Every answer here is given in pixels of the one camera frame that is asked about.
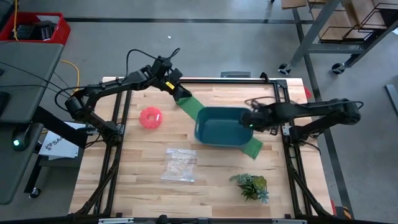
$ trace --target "pink ring toy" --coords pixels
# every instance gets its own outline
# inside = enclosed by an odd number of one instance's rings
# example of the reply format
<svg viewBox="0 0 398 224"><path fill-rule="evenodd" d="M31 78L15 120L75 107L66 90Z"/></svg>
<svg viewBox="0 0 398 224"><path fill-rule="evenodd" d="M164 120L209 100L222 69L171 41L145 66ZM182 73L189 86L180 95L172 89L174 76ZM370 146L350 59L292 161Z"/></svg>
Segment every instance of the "pink ring toy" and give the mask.
<svg viewBox="0 0 398 224"><path fill-rule="evenodd" d="M154 107L148 107L141 111L139 122L144 128L154 129L159 127L163 120L162 112Z"/></svg>

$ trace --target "green strap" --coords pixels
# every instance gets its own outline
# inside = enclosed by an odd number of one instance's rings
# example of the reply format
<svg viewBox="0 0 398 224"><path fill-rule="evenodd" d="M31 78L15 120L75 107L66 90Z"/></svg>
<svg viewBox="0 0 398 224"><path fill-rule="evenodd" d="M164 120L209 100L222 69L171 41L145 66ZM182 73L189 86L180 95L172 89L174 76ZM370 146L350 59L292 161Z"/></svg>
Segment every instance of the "green strap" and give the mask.
<svg viewBox="0 0 398 224"><path fill-rule="evenodd" d="M194 96L189 98L181 98L177 101L177 104L180 106L184 112L186 112L193 120L197 120L199 111L204 108L203 104L201 104ZM241 151L251 158L255 159L262 149L262 143L256 138L252 138L242 149Z"/></svg>

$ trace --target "gray floor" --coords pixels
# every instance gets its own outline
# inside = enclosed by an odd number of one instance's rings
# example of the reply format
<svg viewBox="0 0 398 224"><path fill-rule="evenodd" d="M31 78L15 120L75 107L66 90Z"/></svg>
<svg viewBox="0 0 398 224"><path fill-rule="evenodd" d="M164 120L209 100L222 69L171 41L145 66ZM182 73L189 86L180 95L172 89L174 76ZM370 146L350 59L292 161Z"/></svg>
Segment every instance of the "gray floor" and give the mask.
<svg viewBox="0 0 398 224"><path fill-rule="evenodd" d="M280 10L279 1L271 9L265 0L25 0L21 9L58 11L67 17L293 19L290 10ZM306 8L299 13L302 19L310 18ZM123 75L125 55L132 48L168 55L181 47L174 65L187 77L219 77L222 71L249 71L252 76L266 72L270 77L282 77L276 72L277 67L288 61L299 46L294 25L70 23L70 26L72 32L62 58L79 66L82 85L97 82L103 76ZM324 100L348 98L365 102L360 123L332 129L357 219L391 223L398 220L398 151L395 151L398 117L383 87L388 83L398 85L396 49L398 36L390 34L354 68L338 77L328 71L334 63L344 62L347 55L312 55ZM147 63L151 60L134 54L131 70ZM75 84L72 67L60 63L57 73L69 85ZM304 62L289 77L303 78L304 84L310 86ZM57 77L52 81L62 84ZM42 106L62 119L70 119L55 107L51 92L46 92ZM319 144L330 195L338 205L335 178L322 138ZM45 169L38 183L42 195L29 200L21 187L10 205L0 207L0 219L66 214L77 173L77 169Z"/></svg>

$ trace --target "blue plastic basket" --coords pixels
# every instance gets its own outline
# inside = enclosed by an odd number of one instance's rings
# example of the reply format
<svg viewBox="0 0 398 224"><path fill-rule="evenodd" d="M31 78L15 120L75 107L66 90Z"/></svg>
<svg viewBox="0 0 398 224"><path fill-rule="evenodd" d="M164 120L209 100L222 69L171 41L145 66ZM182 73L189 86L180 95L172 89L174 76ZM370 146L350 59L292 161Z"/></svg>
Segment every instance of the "blue plastic basket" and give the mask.
<svg viewBox="0 0 398 224"><path fill-rule="evenodd" d="M253 137L253 130L239 120L247 108L204 107L198 113L195 137L203 144L241 147Z"/></svg>

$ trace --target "wooden table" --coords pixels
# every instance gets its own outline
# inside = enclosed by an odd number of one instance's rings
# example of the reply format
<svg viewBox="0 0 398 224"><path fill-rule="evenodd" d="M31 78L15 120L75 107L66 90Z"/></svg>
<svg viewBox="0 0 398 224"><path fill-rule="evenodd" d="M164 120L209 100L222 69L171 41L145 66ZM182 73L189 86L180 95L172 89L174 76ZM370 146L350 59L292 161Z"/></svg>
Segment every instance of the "wooden table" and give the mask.
<svg viewBox="0 0 398 224"><path fill-rule="evenodd" d="M287 83L290 99L306 103L302 80L290 78ZM184 87L205 106L246 107L243 103L246 99L274 96L272 85L185 84ZM105 120L111 120L115 97L105 97L96 105L96 113ZM274 100L264 99L263 102L269 104ZM163 122L155 130L144 129L138 120L140 112L148 106L159 108L163 114ZM297 125L309 122L310 118L296 119ZM158 217L166 214L179 218L283 218L287 213L293 215L280 132L277 136L268 132L255 133L255 137L263 141L264 146L257 159L252 160L238 149L199 143L193 135L194 126L194 120L166 92L155 88L133 92L113 213L123 212L125 217ZM167 148L196 151L193 183L160 179L167 164ZM70 212L81 208L98 186L104 149L104 143L100 142L86 149ZM319 152L311 146L301 147L301 152L308 188L325 210L332 212ZM232 175L243 173L263 175L267 179L269 203L264 204L258 200L245 202L241 189L228 180ZM305 211L302 193L298 187L297 189L300 206Z"/></svg>

